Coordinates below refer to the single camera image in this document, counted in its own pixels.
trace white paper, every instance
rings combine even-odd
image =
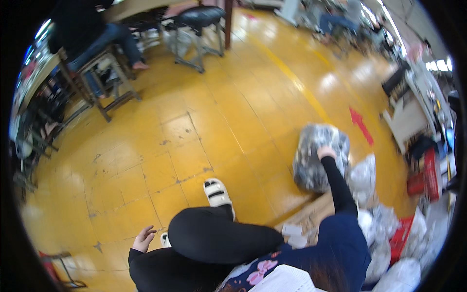
[[[282,235],[285,236],[302,236],[302,226],[284,224],[282,226]]]
[[[289,241],[287,241],[287,243],[296,248],[296,249],[302,249],[306,246],[306,243],[308,242],[308,238],[305,237],[305,236],[297,236],[297,235],[294,235],[294,236],[291,236],[289,238]]]

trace cardboard box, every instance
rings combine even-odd
[[[368,200],[367,207],[373,208],[378,205],[379,199],[376,193]],[[318,228],[321,221],[335,214],[333,195],[327,192],[303,207],[300,211],[277,224],[274,228],[281,232],[284,224],[302,226],[302,236],[308,237],[306,246],[316,245],[318,242]]]

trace blue jeans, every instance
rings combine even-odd
[[[136,41],[133,38],[130,30],[121,24],[109,23],[106,29],[79,57],[68,63],[68,67],[72,71],[77,71],[81,66],[86,64],[92,57],[100,53],[108,44],[117,43],[122,48],[127,56],[130,64],[133,65],[141,60],[141,53],[136,46]],[[90,72],[85,73],[89,87],[96,96],[103,95],[97,82],[92,77]]]
[[[323,14],[319,20],[319,27],[323,31],[324,34],[328,33],[331,34],[331,29],[329,28],[329,24],[332,24],[334,27],[336,24],[339,24],[345,28],[357,30],[358,25],[351,22],[344,16],[338,15],[331,15],[331,14]]]

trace fluorescent light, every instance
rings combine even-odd
[[[451,63],[451,57],[447,57],[447,60],[446,60],[446,66],[448,68],[449,71],[452,71],[453,70],[453,64]]]
[[[29,55],[26,57],[26,59],[29,59],[29,58],[31,57],[31,55],[32,55],[33,52],[34,52],[34,50],[32,50],[32,51],[29,53]]]
[[[38,40],[38,42],[40,42],[43,38],[45,38],[45,36],[47,35],[49,31],[47,30],[46,32],[44,32],[44,34],[41,36],[41,38]]]
[[[448,69],[447,69],[447,66],[446,66],[446,63],[444,62],[444,60],[438,60],[436,61],[436,65],[438,66],[438,69],[440,71],[444,71],[446,72]]]
[[[433,70],[433,71],[438,71],[438,67],[436,66],[436,62],[435,62],[435,61],[431,61],[431,62],[430,62],[430,65],[432,66],[432,70]]]
[[[37,39],[37,38],[41,35],[41,33],[42,33],[42,32],[44,31],[44,29],[49,25],[49,23],[50,23],[50,19],[47,20],[47,21],[41,26],[41,28],[39,29],[39,31],[37,32],[37,34],[36,34],[35,37],[34,37],[35,39]]]
[[[397,38],[401,41],[401,53],[402,53],[402,57],[405,57],[405,56],[407,55],[407,50],[405,49],[404,43],[402,42],[401,35],[399,34],[399,31],[397,30],[397,27],[396,27],[394,21],[392,20],[392,17],[391,17],[391,15],[389,14],[389,11],[388,11],[388,9],[386,8],[386,6],[383,5],[383,3],[381,2],[381,0],[378,0],[378,2],[381,4],[382,9],[383,9],[383,11],[384,11],[384,14],[386,14],[386,16],[387,16],[389,22],[391,23],[392,27],[394,28],[394,31],[396,32]]]
[[[368,13],[368,15],[370,16],[371,21],[376,22],[376,17],[375,17],[375,15],[374,15],[373,13],[371,13],[371,10],[368,9],[368,7],[366,7],[366,6],[363,5],[363,4],[361,4],[361,6],[363,7],[363,10],[365,10],[365,11]]]

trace white sandal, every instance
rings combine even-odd
[[[165,248],[171,248],[172,245],[170,244],[170,241],[169,241],[169,233],[167,232],[164,232],[161,234],[161,243],[162,243],[162,246],[165,247]]]
[[[233,220],[235,220],[235,211],[232,206],[226,186],[217,178],[208,178],[205,180],[203,189],[211,207],[219,207],[222,205],[230,205],[232,208]]]

